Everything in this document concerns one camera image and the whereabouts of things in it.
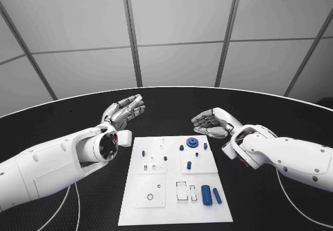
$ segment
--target white pegboard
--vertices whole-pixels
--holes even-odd
[[[199,140],[196,148],[186,145],[189,137]],[[137,137],[134,139],[119,226],[232,222],[213,154],[209,144],[207,149],[203,149],[203,143],[207,143],[206,136]],[[190,170],[186,169],[187,161],[192,161]],[[186,182],[186,186],[181,184],[176,188],[176,182]],[[196,201],[192,200],[190,185],[196,190]],[[209,206],[203,205],[202,185],[210,186],[213,204]],[[217,189],[222,204],[216,202],[213,188]],[[187,194],[187,200],[177,200],[177,189]]]

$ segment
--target blue cylinder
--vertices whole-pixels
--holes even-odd
[[[212,205],[212,194],[210,194],[210,187],[209,185],[202,186],[202,194],[203,194],[203,204],[204,205]]]
[[[197,141],[196,138],[190,137],[190,138],[186,140],[186,144],[187,144],[187,146],[189,146],[190,148],[194,148],[194,147],[197,147],[197,145],[199,145],[199,141]]]
[[[219,196],[219,192],[217,192],[217,189],[213,188],[213,194],[215,194],[215,197],[216,197],[216,201],[217,203],[220,204],[222,203],[222,200],[220,200],[220,196]]]
[[[189,161],[187,162],[187,167],[186,167],[189,170],[190,170],[190,165],[192,165],[192,162]]]

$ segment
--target white cable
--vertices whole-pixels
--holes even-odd
[[[59,206],[57,211],[55,212],[53,216],[50,217],[50,219],[49,219],[47,222],[44,223],[44,225],[39,228],[37,231],[40,231],[40,230],[43,229],[43,227],[49,224],[49,222],[52,221],[53,217],[56,216],[56,214],[57,214],[57,212],[59,212],[59,210],[60,210],[60,208],[62,208],[62,205],[63,205],[63,203],[65,203],[65,200],[66,200],[66,198],[68,198],[68,192],[66,192],[65,198],[63,198],[63,200],[62,200],[62,203],[60,203],[60,206]]]
[[[78,195],[78,223],[79,223],[79,195]]]
[[[282,187],[282,183],[281,183],[281,180],[279,180],[279,175],[278,175],[278,169],[277,169],[277,178],[278,178],[278,181],[279,181],[279,185],[281,185],[281,188],[282,188],[282,191],[284,191],[284,194],[285,194],[285,196],[287,196],[287,199],[288,199],[288,201],[290,201],[290,203],[291,203],[291,205],[294,206],[294,208],[297,209],[297,211],[300,212],[300,214],[311,221],[311,222],[314,222],[315,224],[318,224],[318,225],[321,225],[321,226],[324,226],[324,227],[327,227],[327,228],[331,228],[333,229],[333,226],[330,226],[330,225],[326,225],[326,224],[323,224],[323,223],[320,223],[320,222],[317,222],[315,220],[313,220],[308,216],[305,216],[305,214],[298,210],[298,208],[297,208],[297,206],[294,205],[294,203],[291,202],[291,200],[290,200],[290,197],[288,197],[288,195],[287,195],[287,192],[285,192],[285,190],[284,190],[284,187]]]

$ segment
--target black table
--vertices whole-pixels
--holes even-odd
[[[0,118],[0,162],[26,148],[99,124],[111,103],[141,94],[145,112],[128,123],[132,137],[197,135],[190,119],[220,107],[242,124],[261,124],[278,136],[333,147],[333,112],[298,101],[241,90],[215,88],[138,88],[115,90],[55,101]],[[131,147],[119,147],[108,165],[78,182],[79,231],[83,230],[330,230],[311,223],[284,196],[275,168],[258,170],[230,160],[220,147],[228,142],[209,138],[233,223],[118,227],[118,216],[130,166]],[[298,209],[318,222],[333,225],[333,193],[281,176]],[[0,213],[0,230],[36,231],[60,205],[66,189]],[[78,219],[75,187],[59,214],[43,230],[73,230]]]

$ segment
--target white robotic arm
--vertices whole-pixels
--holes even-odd
[[[245,125],[220,108],[202,112],[193,119],[194,131],[213,138],[232,135],[222,151],[246,166],[262,164],[277,167],[294,180],[333,192],[333,149],[301,140],[277,137],[261,125]]]
[[[114,103],[98,126],[47,141],[0,163],[0,212],[72,185],[117,155],[118,145],[131,145],[122,130],[145,106],[141,95]]]

